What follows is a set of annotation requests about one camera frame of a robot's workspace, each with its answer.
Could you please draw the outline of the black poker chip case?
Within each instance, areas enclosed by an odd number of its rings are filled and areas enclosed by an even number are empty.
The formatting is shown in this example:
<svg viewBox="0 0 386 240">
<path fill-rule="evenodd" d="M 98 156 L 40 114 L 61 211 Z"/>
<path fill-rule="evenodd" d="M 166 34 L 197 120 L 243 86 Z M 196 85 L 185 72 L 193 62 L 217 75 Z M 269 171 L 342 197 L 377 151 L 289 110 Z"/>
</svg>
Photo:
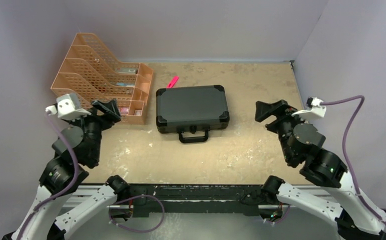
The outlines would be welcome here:
<svg viewBox="0 0 386 240">
<path fill-rule="evenodd" d="M 209 132 L 230 122 L 225 88 L 202 85 L 160 88 L 156 91 L 156 127 L 161 134 L 177 134 L 183 144 L 203 143 Z"/>
</svg>

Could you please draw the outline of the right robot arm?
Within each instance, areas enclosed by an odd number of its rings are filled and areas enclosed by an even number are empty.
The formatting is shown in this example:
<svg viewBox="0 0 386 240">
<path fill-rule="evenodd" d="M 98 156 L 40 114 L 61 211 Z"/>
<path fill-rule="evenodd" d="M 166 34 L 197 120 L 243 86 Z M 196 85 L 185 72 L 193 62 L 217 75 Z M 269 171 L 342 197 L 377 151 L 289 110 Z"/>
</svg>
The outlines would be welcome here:
<svg viewBox="0 0 386 240">
<path fill-rule="evenodd" d="M 301 166 L 306 180 L 329 193 L 333 201 L 301 191 L 283 179 L 269 176 L 261 196 L 269 204 L 280 202 L 298 207 L 334 227 L 346 240 L 386 240 L 386 210 L 378 208 L 357 186 L 349 168 L 335 153 L 323 148 L 325 136 L 310 119 L 323 118 L 326 107 L 322 100 L 311 97 L 307 109 L 297 110 L 287 101 L 257 101 L 255 120 L 275 120 L 266 129 L 278 135 L 288 166 Z"/>
</svg>

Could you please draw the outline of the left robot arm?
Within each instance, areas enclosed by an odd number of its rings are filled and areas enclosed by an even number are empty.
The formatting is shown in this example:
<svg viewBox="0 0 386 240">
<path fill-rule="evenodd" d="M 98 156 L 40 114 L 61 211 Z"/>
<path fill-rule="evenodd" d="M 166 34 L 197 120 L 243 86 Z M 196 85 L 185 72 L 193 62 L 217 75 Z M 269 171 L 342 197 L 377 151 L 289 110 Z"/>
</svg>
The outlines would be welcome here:
<svg viewBox="0 0 386 240">
<path fill-rule="evenodd" d="M 41 174 L 35 199 L 20 227 L 4 236 L 6 240 L 67 240 L 101 209 L 114 202 L 125 204 L 130 197 L 130 185 L 114 175 L 90 198 L 61 213 L 88 177 L 88 169 L 98 166 L 103 131 L 121 120 L 116 99 L 94 100 L 84 109 L 76 95 L 66 94 L 46 107 L 45 115 L 57 116 L 69 126 L 56 131 L 55 155 Z"/>
</svg>

